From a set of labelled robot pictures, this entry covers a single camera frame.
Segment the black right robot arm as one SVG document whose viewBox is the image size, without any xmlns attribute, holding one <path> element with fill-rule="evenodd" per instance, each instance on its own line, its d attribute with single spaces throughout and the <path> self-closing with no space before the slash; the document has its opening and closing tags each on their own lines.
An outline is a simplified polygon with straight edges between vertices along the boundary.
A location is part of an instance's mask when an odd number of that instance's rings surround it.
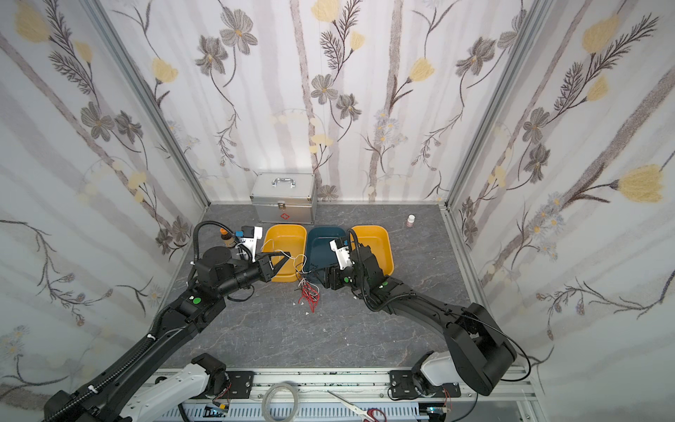
<svg viewBox="0 0 675 422">
<path fill-rule="evenodd" d="M 519 378 L 506 377 L 525 351 L 482 305 L 445 303 L 385 274 L 371 248 L 360 242 L 353 229 L 330 238 L 328 246 L 337 262 L 323 269 L 323 286 L 348 287 L 372 312 L 409 318 L 439 332 L 456 374 L 475 392 L 488 396 L 500 382 L 518 383 L 530 376 L 532 369 Z"/>
</svg>

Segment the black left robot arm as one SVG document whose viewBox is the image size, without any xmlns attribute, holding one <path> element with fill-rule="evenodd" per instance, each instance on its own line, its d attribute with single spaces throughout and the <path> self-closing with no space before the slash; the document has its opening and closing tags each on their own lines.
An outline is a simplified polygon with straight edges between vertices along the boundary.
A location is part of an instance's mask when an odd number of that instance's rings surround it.
<svg viewBox="0 0 675 422">
<path fill-rule="evenodd" d="M 186 290 L 156 315 L 149 332 L 119 360 L 73 393 L 58 391 L 44 406 L 47 421 L 153 421 L 173 406 L 227 387 L 226 367 L 204 354 L 175 376 L 144 390 L 160 367 L 203 332 L 226 307 L 226 298 L 255 282 L 269 282 L 289 260 L 288 253 L 255 253 L 232 258 L 225 247 L 201 253 L 200 229 L 193 229 L 193 268 Z"/>
</svg>

